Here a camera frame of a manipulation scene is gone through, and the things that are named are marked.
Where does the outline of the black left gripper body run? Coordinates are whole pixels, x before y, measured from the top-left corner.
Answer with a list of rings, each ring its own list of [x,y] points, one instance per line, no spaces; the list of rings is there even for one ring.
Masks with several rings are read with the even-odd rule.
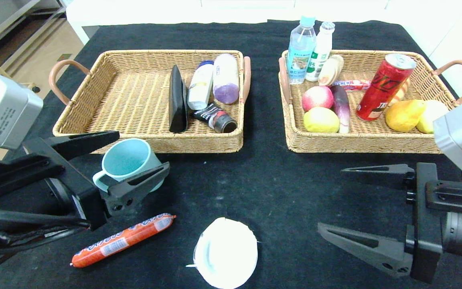
[[[62,184],[59,188],[61,200],[66,197],[67,202],[72,204],[73,210],[78,215],[90,223],[90,230],[94,231],[106,223],[106,212],[103,199],[99,189],[94,183],[75,168],[70,161],[64,159],[49,144],[47,139],[35,138],[23,142],[24,150],[27,154],[37,153],[49,158],[56,165],[60,165],[63,170],[53,174],[52,178],[58,179]]]

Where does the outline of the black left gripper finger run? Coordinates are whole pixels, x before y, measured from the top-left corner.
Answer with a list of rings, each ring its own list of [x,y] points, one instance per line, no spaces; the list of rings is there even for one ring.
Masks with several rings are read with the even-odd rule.
[[[159,166],[127,177],[123,181],[118,181],[107,191],[100,189],[107,216],[118,216],[136,211],[146,196],[169,175],[169,172],[170,163],[164,162]]]
[[[46,143],[64,159],[71,160],[78,156],[95,152],[116,142],[119,138],[120,133],[117,130],[105,130],[95,133],[52,137],[48,138]]]

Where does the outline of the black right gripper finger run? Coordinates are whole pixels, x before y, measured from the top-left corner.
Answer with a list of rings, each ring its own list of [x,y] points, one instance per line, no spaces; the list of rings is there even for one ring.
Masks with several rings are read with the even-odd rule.
[[[406,203],[415,202],[415,170],[405,163],[345,168],[340,171],[340,174],[358,183],[404,190]]]
[[[319,234],[328,242],[394,278],[408,276],[413,255],[405,244],[385,236],[367,234],[326,223],[317,224]]]

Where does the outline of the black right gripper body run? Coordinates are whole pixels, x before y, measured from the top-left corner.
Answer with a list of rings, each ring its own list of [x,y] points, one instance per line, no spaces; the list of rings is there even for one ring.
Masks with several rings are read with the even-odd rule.
[[[415,184],[410,275],[432,283],[442,254],[462,256],[462,182],[439,180],[434,163],[418,163]]]

